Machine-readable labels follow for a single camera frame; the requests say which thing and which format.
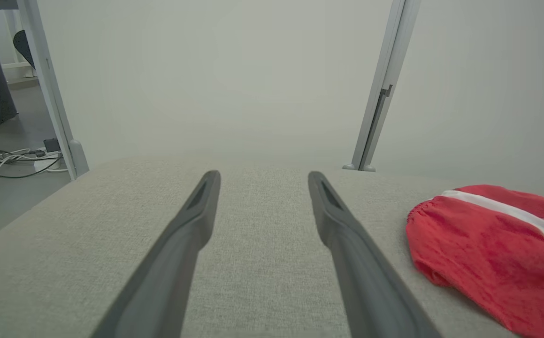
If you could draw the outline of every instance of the black cable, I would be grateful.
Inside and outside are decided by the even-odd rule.
[[[42,169],[40,171],[36,171],[36,173],[31,173],[29,175],[24,175],[24,176],[4,176],[4,175],[0,175],[0,177],[3,178],[3,179],[23,179],[23,178],[26,178],[26,177],[38,175],[40,173],[43,173],[44,171],[46,171],[47,169],[49,169],[53,165],[55,165],[55,163],[59,162],[59,160],[61,160],[61,158],[63,158],[63,156],[59,156],[53,163],[49,164],[48,167],[46,167],[46,168],[44,168],[44,169]]]

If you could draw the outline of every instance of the white wall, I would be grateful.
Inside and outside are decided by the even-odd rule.
[[[422,0],[372,165],[544,194],[544,0]]]
[[[0,62],[1,64],[17,62],[13,36],[9,30],[4,10],[0,10]]]
[[[390,0],[39,0],[91,167],[135,154],[351,162]]]

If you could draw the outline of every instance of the red fabric bag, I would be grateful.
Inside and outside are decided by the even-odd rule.
[[[544,197],[500,186],[446,191],[407,217],[417,269],[509,330],[544,337]]]

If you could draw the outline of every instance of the power strip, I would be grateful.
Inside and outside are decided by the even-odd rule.
[[[61,167],[61,162],[57,161],[59,159],[59,156],[61,156],[59,152],[47,153],[46,148],[44,147],[38,148],[38,150],[42,150],[43,152],[45,152],[45,156],[40,157],[41,159],[48,158],[49,160],[34,161],[34,170],[36,172],[46,169],[46,167],[53,164],[53,162],[57,163],[53,164],[51,167],[49,167],[49,169],[59,169]]]

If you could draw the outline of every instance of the gray floor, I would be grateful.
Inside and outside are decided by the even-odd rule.
[[[0,149],[44,147],[42,141],[55,138],[55,131],[40,87],[12,90],[11,94],[19,114],[0,125]],[[33,172],[31,163],[0,171],[10,176]],[[23,179],[0,178],[0,230],[68,182],[68,173],[42,173]]]

